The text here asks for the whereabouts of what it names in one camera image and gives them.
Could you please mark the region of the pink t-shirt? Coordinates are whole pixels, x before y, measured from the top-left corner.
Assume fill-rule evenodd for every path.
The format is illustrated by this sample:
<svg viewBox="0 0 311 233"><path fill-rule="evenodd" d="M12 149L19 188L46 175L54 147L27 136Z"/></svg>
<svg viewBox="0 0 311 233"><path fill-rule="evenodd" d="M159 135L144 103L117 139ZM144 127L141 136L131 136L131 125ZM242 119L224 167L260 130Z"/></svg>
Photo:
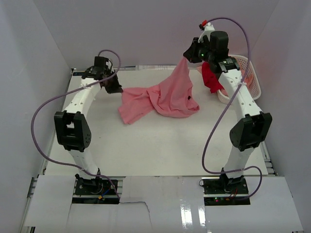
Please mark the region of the pink t-shirt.
<svg viewBox="0 0 311 233"><path fill-rule="evenodd" d="M171 75L157 85L123 90L118 108L125 124L133 124L151 111L164 117L187 118L200 110L192 97L188 61L182 58Z"/></svg>

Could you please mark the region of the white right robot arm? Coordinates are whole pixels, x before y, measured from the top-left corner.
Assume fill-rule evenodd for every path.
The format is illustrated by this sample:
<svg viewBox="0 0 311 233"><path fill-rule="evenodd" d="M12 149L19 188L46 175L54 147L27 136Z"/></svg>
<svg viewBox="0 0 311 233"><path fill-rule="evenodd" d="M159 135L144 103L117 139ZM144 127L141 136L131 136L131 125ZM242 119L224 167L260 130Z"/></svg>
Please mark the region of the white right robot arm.
<svg viewBox="0 0 311 233"><path fill-rule="evenodd" d="M212 30L195 37L183 54L190 63L209 64L229 96L228 106L233 106L236 112L237 123L229 132L232 149L228 161L221 171L214 172L227 175L219 181L220 189L227 194L237 188L235 178L248 169L250 155L265 140L272 123L271 114L264 113L253 100L244 83L245 74L228 52L228 34Z"/></svg>

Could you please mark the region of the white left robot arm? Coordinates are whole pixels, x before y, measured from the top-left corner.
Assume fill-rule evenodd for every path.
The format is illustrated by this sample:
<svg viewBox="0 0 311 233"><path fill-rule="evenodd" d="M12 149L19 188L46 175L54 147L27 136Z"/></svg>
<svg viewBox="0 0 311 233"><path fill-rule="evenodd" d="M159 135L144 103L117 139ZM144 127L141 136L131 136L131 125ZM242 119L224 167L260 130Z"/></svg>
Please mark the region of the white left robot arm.
<svg viewBox="0 0 311 233"><path fill-rule="evenodd" d="M80 90L74 95L68 106L54 114L54 123L58 144L69 151L75 164L80 169L80 176L88 179L86 188L93 194L102 190L103 182L87 173L99 175L100 169L95 164L88 149L92 133L86 120L88 111L96 95L102 88L108 94L122 93L123 89L115 74L111 60L96 56L94 65L85 70L81 77Z"/></svg>

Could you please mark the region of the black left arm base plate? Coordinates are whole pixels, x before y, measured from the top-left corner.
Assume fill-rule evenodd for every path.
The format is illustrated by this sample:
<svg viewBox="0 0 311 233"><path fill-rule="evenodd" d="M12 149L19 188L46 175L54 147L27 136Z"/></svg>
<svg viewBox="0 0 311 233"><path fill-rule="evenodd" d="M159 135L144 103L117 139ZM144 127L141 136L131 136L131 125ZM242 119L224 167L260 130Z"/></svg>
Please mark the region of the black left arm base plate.
<svg viewBox="0 0 311 233"><path fill-rule="evenodd" d="M106 197L117 198L115 191L118 190L118 180L112 179L109 181L99 177L85 179L80 177L79 174L75 175L75 179L74 197L86 198L97 196L100 199Z"/></svg>

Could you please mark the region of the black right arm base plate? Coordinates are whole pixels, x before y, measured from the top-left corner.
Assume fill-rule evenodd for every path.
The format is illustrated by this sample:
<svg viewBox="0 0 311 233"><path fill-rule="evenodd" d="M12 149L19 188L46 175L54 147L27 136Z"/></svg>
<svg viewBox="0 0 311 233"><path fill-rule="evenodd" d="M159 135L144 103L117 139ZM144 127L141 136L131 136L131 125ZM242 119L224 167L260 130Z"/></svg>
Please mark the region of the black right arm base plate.
<svg viewBox="0 0 311 233"><path fill-rule="evenodd" d="M217 179L201 179L199 186L203 187L206 195L248 195L248 187L244 176L228 178L221 175Z"/></svg>

